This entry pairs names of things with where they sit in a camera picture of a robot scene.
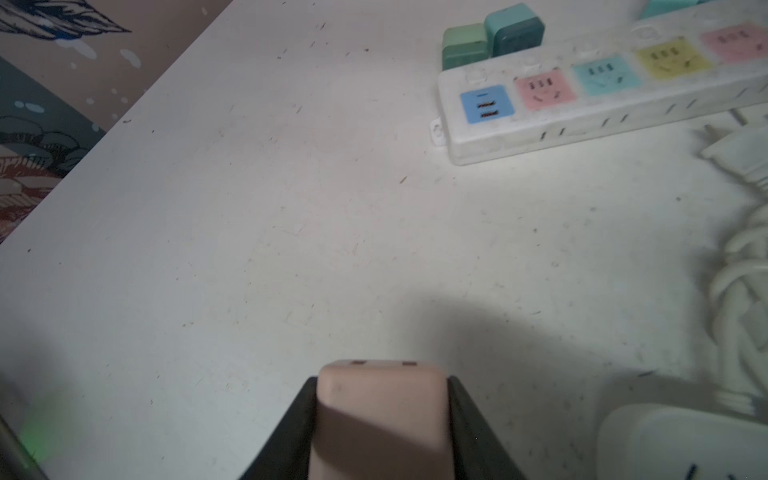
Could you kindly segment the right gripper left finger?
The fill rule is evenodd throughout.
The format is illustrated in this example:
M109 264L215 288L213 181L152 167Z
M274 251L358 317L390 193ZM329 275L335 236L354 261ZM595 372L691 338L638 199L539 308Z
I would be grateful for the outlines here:
M241 480L307 480L316 423L318 378L309 377Z

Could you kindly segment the pink plug adapter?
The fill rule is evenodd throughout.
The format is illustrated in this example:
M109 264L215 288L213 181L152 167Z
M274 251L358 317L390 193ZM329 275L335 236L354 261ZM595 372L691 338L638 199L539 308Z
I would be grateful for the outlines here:
M452 479L446 374L416 361L340 360L317 377L311 479Z

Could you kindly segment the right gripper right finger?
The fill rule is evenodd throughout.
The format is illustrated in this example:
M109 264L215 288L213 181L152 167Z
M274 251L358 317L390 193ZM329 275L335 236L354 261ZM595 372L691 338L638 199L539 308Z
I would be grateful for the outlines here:
M447 380L456 479L525 480L460 379Z

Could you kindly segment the white multicolour power strip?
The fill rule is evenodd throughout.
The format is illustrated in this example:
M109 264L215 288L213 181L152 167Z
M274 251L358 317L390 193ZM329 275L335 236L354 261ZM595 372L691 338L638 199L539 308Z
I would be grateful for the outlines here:
M463 166L764 103L767 5L713 1L446 70L433 142Z

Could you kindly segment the white square socket cube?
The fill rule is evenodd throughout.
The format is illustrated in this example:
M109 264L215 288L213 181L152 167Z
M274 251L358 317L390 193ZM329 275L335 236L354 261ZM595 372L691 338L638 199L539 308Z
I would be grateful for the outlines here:
M610 413L597 437L598 479L765 479L767 426L660 404Z

